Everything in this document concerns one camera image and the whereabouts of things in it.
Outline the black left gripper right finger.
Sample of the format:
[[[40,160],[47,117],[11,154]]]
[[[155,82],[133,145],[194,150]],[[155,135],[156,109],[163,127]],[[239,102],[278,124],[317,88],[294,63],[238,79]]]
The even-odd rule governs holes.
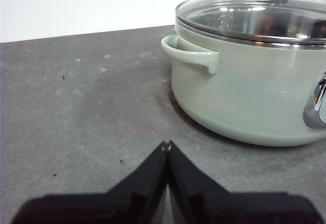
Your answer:
[[[171,204],[184,223],[320,223],[312,202],[285,192],[229,192],[167,143]]]

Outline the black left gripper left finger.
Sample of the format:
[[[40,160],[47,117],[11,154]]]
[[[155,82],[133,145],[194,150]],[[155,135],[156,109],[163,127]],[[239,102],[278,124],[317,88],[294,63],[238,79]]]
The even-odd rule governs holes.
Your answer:
[[[103,193],[51,194],[26,201],[12,223],[151,223],[167,186],[169,143],[161,142]]]

